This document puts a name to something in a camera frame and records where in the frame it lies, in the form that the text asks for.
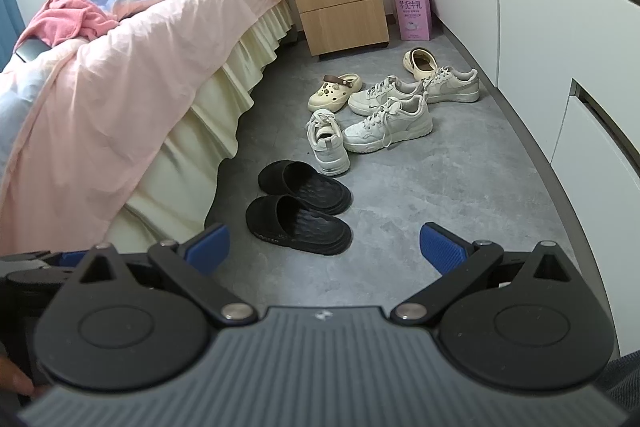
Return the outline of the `person hand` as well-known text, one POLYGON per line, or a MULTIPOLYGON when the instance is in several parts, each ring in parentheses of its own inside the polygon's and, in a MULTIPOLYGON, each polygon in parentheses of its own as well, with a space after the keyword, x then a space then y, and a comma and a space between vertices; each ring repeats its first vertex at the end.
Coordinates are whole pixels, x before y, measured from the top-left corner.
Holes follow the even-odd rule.
POLYGON ((35 386, 32 380, 5 355, 0 357, 0 388, 32 399, 39 398, 49 390, 47 385, 35 386))

